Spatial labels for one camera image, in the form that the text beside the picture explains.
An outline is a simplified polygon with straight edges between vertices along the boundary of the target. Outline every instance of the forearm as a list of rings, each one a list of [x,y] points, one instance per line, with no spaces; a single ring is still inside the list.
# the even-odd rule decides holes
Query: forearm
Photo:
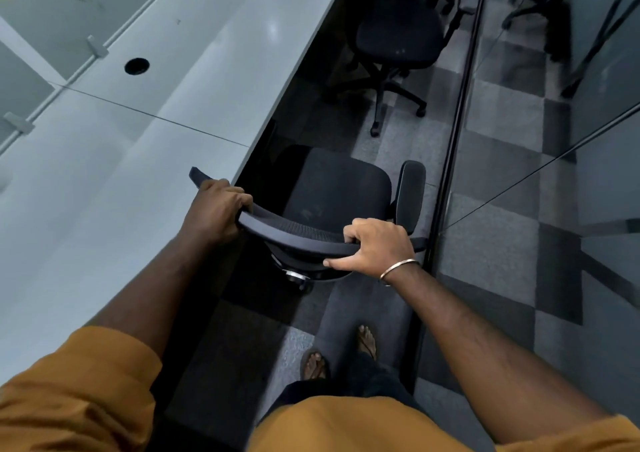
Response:
[[[405,265],[387,280],[429,327],[496,440],[530,440],[607,416],[548,364],[511,341],[421,268]]]
[[[201,241],[173,238],[87,325],[124,332],[162,357],[184,291],[207,249]]]

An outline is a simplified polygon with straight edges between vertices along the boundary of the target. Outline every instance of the white desk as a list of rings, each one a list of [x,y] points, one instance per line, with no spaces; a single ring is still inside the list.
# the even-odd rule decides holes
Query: white desk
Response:
[[[237,178],[332,2],[157,0],[73,88],[180,125],[67,91],[0,158],[0,382],[175,234],[192,165]]]

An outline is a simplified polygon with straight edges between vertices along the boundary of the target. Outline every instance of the foot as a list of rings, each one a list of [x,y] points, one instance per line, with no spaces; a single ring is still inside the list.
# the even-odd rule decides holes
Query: foot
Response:
[[[358,327],[358,351],[368,354],[374,360],[378,358],[376,354],[376,339],[369,327],[361,324]]]
[[[303,380],[326,378],[326,361],[320,353],[311,353],[302,373]]]

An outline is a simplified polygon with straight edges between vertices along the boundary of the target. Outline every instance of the hand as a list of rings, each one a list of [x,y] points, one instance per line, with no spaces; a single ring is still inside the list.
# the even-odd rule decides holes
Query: hand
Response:
[[[351,225],[344,227],[344,241],[350,243],[355,239],[360,240],[360,250],[355,255],[325,259],[324,266],[380,278],[393,264],[415,258],[406,230],[387,221],[356,218]]]
[[[244,189],[231,186],[227,180],[207,180],[184,217],[178,237],[190,243],[220,245],[238,235],[236,214],[251,208],[253,197]]]

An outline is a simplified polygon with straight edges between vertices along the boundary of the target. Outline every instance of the metal bangle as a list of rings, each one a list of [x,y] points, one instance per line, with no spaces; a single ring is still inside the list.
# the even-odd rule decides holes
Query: metal bangle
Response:
[[[382,280],[383,278],[385,278],[385,275],[387,275],[390,271],[394,270],[395,268],[398,268],[401,265],[404,265],[405,263],[417,263],[419,264],[420,262],[418,262],[415,258],[408,258],[407,260],[402,260],[398,263],[394,263],[392,266],[390,266],[387,270],[385,270],[384,272],[382,272],[382,275],[380,275],[380,280]]]

